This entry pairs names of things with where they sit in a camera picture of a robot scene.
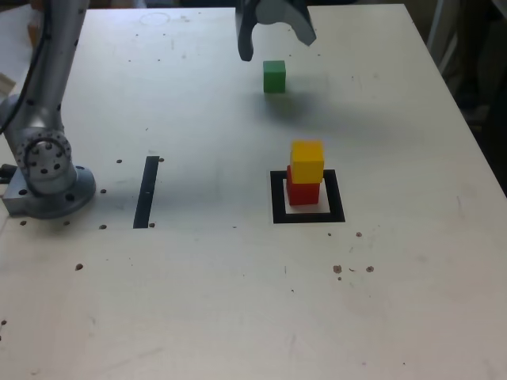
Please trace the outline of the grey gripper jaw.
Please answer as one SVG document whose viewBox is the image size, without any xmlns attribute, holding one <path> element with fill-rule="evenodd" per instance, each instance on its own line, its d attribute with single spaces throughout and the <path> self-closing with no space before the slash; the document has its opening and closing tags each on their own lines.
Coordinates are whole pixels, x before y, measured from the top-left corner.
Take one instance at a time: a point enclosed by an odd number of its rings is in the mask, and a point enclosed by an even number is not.
<svg viewBox="0 0 507 380">
<path fill-rule="evenodd" d="M 285 23 L 297 39 L 311 46 L 316 34 L 305 1 L 261 0 L 256 7 L 257 22 L 262 25 Z"/>
<path fill-rule="evenodd" d="M 256 10 L 259 3 L 259 0 L 238 0 L 236 3 L 238 53 L 245 62 L 250 62 L 254 54 L 252 33 L 258 23 Z"/>
</svg>

